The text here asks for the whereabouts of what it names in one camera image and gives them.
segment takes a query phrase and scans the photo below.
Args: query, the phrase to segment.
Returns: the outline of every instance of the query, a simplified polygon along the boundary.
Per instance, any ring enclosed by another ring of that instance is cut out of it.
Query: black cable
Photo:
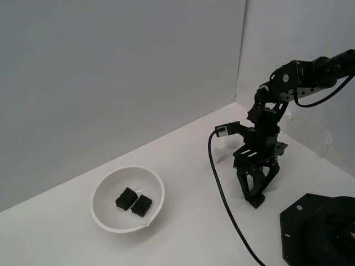
[[[307,105],[303,105],[303,104],[300,104],[298,102],[298,93],[297,93],[297,89],[295,89],[293,91],[293,96],[295,98],[295,103],[299,106],[299,107],[302,107],[302,108],[310,108],[310,107],[314,107],[314,106],[317,106],[318,104],[322,104],[323,102],[329,100],[331,97],[333,97],[334,95],[336,95],[339,91],[341,91],[349,82],[350,80],[352,80],[355,76],[355,72],[350,74],[346,80],[344,80],[344,82],[336,89],[334,90],[332,93],[330,93],[328,96],[324,97],[323,99],[313,103],[313,104],[307,104]]]
[[[216,171],[216,167],[215,167],[215,164],[214,164],[213,158],[212,158],[211,143],[212,143],[212,138],[213,138],[213,136],[214,136],[215,134],[219,133],[219,132],[222,132],[222,131],[224,131],[224,129],[217,129],[217,130],[213,131],[212,134],[211,134],[210,137],[209,137],[208,150],[209,150],[209,158],[210,158],[210,163],[211,163],[212,171],[213,171],[213,174],[215,175],[216,182],[217,182],[217,186],[218,186],[218,189],[219,189],[219,191],[220,191],[220,194],[221,194],[221,198],[222,198],[224,207],[225,207],[226,210],[227,210],[227,213],[228,213],[228,215],[229,215],[229,218],[230,218],[231,221],[232,221],[232,224],[234,225],[234,228],[237,230],[238,235],[239,235],[240,238],[242,239],[242,241],[243,241],[243,243],[244,243],[246,249],[249,251],[249,253],[250,253],[251,256],[254,258],[254,260],[256,260],[260,266],[265,266],[265,264],[263,264],[263,262],[262,262],[261,260],[259,260],[259,258],[256,256],[256,254],[254,253],[254,251],[250,248],[248,242],[246,241],[245,237],[243,236],[242,232],[240,231],[238,224],[237,224],[236,221],[234,220],[233,214],[232,214],[231,210],[229,209],[229,206],[228,206],[226,197],[224,196],[220,179],[218,178],[218,174],[217,174],[217,171]]]

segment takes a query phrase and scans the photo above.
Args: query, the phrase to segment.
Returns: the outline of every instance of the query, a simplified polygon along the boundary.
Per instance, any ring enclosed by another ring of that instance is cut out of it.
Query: screw
[[[287,74],[283,75],[283,82],[288,82],[289,79]]]

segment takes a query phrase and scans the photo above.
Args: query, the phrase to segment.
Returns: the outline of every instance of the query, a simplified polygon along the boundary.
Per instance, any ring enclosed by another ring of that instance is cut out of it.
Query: black plastic part
[[[129,207],[133,205],[133,203],[137,200],[138,195],[127,187],[124,192],[116,199],[116,206],[127,211]]]
[[[306,194],[280,214],[290,266],[355,265],[355,198]]]
[[[152,204],[152,200],[144,195],[141,195],[136,203],[132,207],[132,212],[139,215],[140,217],[144,217],[146,212],[149,210]]]

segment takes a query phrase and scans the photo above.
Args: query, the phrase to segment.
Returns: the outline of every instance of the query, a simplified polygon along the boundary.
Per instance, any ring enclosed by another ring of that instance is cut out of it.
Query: robotic arm
[[[313,107],[325,102],[338,93],[355,76],[355,50],[348,50],[333,58],[320,57],[312,62],[291,61],[275,70],[270,80],[260,86],[255,94],[255,103],[248,112],[247,119],[254,127],[245,127],[239,122],[215,127],[224,128],[218,137],[239,134],[244,145],[233,155],[234,168],[241,184],[245,199],[258,208],[265,200],[264,189],[277,175],[280,167],[277,158],[283,155],[287,144],[278,142],[280,133],[278,122],[286,111],[288,102],[295,101],[300,107]],[[348,77],[343,84],[324,99],[310,105],[301,105],[298,100],[337,83]],[[267,103],[275,104],[268,108]],[[265,176],[263,168],[268,167]],[[253,188],[249,189],[247,175],[253,178]]]

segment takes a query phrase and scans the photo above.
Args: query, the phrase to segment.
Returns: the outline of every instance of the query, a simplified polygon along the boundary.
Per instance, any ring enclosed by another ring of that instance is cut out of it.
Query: mounting hole
[[[240,154],[246,154],[247,152],[250,152],[250,149],[245,150],[245,151],[241,152]]]

